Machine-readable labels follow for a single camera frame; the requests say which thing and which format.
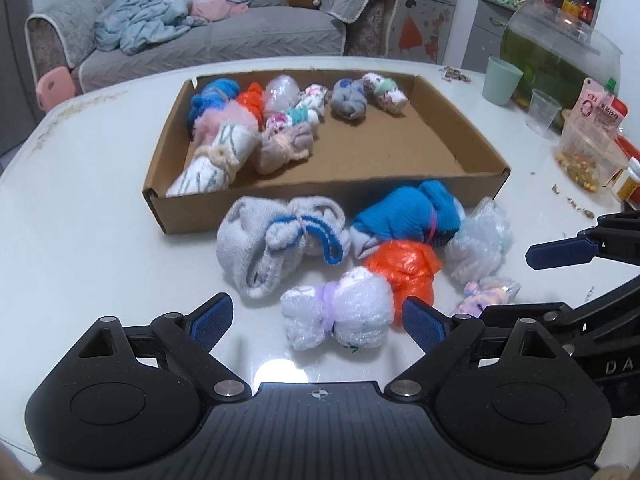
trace bundled sock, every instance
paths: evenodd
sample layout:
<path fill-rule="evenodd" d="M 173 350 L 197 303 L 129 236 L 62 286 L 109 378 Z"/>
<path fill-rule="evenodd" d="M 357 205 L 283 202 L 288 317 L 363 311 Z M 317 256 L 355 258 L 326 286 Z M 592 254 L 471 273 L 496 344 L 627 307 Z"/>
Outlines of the bundled sock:
<path fill-rule="evenodd" d="M 385 112 L 399 115 L 402 109 L 409 102 L 404 92 L 398 88 L 398 84 L 389 78 L 384 78 L 374 72 L 369 72 L 362 76 L 364 88 L 373 95 L 378 106 Z"/>
<path fill-rule="evenodd" d="M 213 145 L 199 146 L 193 160 L 166 192 L 166 196 L 208 193 L 228 189 L 236 173 L 260 142 L 257 129 L 223 123 Z"/>
<path fill-rule="evenodd" d="M 356 258 L 371 256 L 385 240 L 414 240 L 437 246 L 450 239 L 451 232 L 460 228 L 454 200 L 442 183 L 433 180 L 417 188 L 393 190 L 354 219 L 351 239 Z"/>
<path fill-rule="evenodd" d="M 240 87 L 233 79 L 220 78 L 206 85 L 202 92 L 191 99 L 191 110 L 187 117 L 189 128 L 193 127 L 196 119 L 208 108 L 224 108 L 225 105 L 238 97 Z"/>
<path fill-rule="evenodd" d="M 287 203 L 243 196 L 218 229 L 216 254 L 238 292 L 257 299 L 271 294 L 305 255 L 337 265 L 349 248 L 344 212 L 329 198 Z"/>
<path fill-rule="evenodd" d="M 315 111 L 320 117 L 324 117 L 324 101 L 327 92 L 328 89 L 322 85 L 313 84 L 306 87 L 296 108 L 304 106 L 309 110 Z"/>
<path fill-rule="evenodd" d="M 436 210 L 436 232 L 430 244 L 434 247 L 446 245 L 460 229 L 460 213 L 455 198 L 439 180 L 425 180 L 418 186 Z"/>
<path fill-rule="evenodd" d="M 331 110 L 338 117 L 348 121 L 363 119 L 367 113 L 367 98 L 362 81 L 340 79 L 331 95 Z"/>
<path fill-rule="evenodd" d="M 287 341 L 295 350 L 315 348 L 328 335 L 345 348 L 374 348 L 385 341 L 394 318 L 391 287 L 365 267 L 324 286 L 296 286 L 280 303 Z"/>
<path fill-rule="evenodd" d="M 277 112 L 271 115 L 264 127 L 265 130 L 279 133 L 301 123 L 308 123 L 311 129 L 315 131 L 318 124 L 320 124 L 320 117 L 315 110 L 301 106 L 300 108 L 292 108 L 286 112 Z"/>
<path fill-rule="evenodd" d="M 300 123 L 276 133 L 267 130 L 252 155 L 252 165 L 263 175 L 279 170 L 289 162 L 305 160 L 314 148 L 314 133 L 309 123 Z"/>
<path fill-rule="evenodd" d="M 465 286 L 464 299 L 453 314 L 469 314 L 480 317 L 490 305 L 511 303 L 520 291 L 520 284 L 509 278 L 489 276 L 479 282 L 469 282 Z"/>
<path fill-rule="evenodd" d="M 513 244 L 510 224 L 507 213 L 494 200 L 483 198 L 445 248 L 451 277 L 467 283 L 493 274 Z"/>
<path fill-rule="evenodd" d="M 402 304 L 409 296 L 433 306 L 433 279 L 442 264 L 431 246 L 410 240 L 388 240 L 367 259 L 371 272 L 386 278 L 394 292 L 395 324 L 402 326 Z"/>
<path fill-rule="evenodd" d="M 220 125 L 233 123 L 258 131 L 255 116 L 236 101 L 229 101 L 223 108 L 208 108 L 193 125 L 193 142 L 196 146 L 211 146 L 216 139 Z"/>
<path fill-rule="evenodd" d="M 242 92 L 236 101 L 249 110 L 258 121 L 258 127 L 264 124 L 264 102 L 262 101 L 262 87 L 258 83 L 251 83 L 246 92 Z"/>

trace fish tank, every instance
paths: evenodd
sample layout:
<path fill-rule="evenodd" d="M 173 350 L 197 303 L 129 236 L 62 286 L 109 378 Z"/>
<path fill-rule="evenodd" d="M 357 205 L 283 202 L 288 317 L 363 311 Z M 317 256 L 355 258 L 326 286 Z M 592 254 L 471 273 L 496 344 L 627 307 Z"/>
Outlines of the fish tank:
<path fill-rule="evenodd" d="M 529 108 L 535 88 L 562 108 L 573 108 L 585 78 L 603 86 L 610 78 L 620 84 L 621 55 L 603 34 L 539 0 L 526 0 L 514 13 L 500 44 L 500 58 L 522 70 L 512 99 L 524 109 Z M 560 113 L 554 123 L 562 128 Z"/>

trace white table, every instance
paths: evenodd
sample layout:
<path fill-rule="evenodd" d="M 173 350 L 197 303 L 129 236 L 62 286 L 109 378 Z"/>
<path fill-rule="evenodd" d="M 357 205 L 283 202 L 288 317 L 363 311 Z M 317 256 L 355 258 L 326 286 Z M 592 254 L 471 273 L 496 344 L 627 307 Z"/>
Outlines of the white table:
<path fill-rule="evenodd" d="M 293 355 L 281 326 L 279 294 L 243 301 L 223 279 L 211 234 L 165 236 L 142 199 L 142 182 L 177 92 L 201 74 L 271 68 L 345 68 L 418 73 L 437 86 L 500 151 L 512 173 L 497 197 L 511 217 L 516 243 L 499 273 L 518 280 L 519 302 L 579 306 L 638 274 L 597 260 L 586 266 L 534 271 L 524 259 L 533 243 L 571 237 L 592 224 L 566 202 L 596 215 L 619 210 L 577 189 L 551 155 L 554 141 L 524 124 L 513 105 L 481 97 L 483 76 L 446 82 L 439 67 L 396 60 L 256 59 L 147 77 L 81 96 L 52 111 L 0 178 L 0 437 L 37 464 L 23 421 L 32 391 L 97 317 L 148 324 L 164 312 L 190 312 L 219 291 L 231 294 L 234 323 L 213 355 L 254 388 L 260 381 L 378 380 L 384 386 L 422 352 L 403 332 L 383 348 L 355 354 L 328 341 Z M 558 184 L 559 195 L 552 192 Z M 344 269 L 304 264 L 286 285 L 335 279 Z M 444 273 L 435 306 L 450 314 L 460 295 Z M 614 423 L 601 463 L 635 463 L 640 421 Z"/>

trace open cardboard tray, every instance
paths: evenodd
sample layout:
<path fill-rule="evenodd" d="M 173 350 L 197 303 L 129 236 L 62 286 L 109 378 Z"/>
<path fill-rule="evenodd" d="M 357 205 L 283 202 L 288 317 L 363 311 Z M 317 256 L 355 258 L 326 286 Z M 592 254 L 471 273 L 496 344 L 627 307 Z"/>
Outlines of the open cardboard tray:
<path fill-rule="evenodd" d="M 323 195 L 354 216 L 399 186 L 441 180 L 464 206 L 494 197 L 510 174 L 504 159 L 440 92 L 420 76 L 383 73 L 409 97 L 404 116 L 393 117 L 370 105 L 361 123 L 334 118 L 327 105 L 325 121 L 308 161 L 289 164 L 268 176 L 250 164 L 224 191 L 166 198 L 168 187 L 188 166 L 194 146 L 186 118 L 191 98 L 220 77 L 235 79 L 244 90 L 257 81 L 264 88 L 277 75 L 291 75 L 300 88 L 319 83 L 329 89 L 343 77 L 358 79 L 366 70 L 287 70 L 202 76 L 196 88 L 185 81 L 162 128 L 144 183 L 143 195 L 167 234 L 217 228 L 241 196 L 290 200 Z"/>

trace blue blanket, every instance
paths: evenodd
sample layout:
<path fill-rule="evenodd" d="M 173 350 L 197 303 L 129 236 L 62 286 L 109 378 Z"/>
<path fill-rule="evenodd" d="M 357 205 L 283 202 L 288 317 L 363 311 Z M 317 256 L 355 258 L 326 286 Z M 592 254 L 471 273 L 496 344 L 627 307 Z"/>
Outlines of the blue blanket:
<path fill-rule="evenodd" d="M 95 20 L 95 41 L 99 50 L 120 47 L 131 56 L 151 44 L 164 43 L 206 25 L 203 18 L 190 16 L 192 0 L 116 0 Z M 233 4 L 251 0 L 226 0 Z"/>

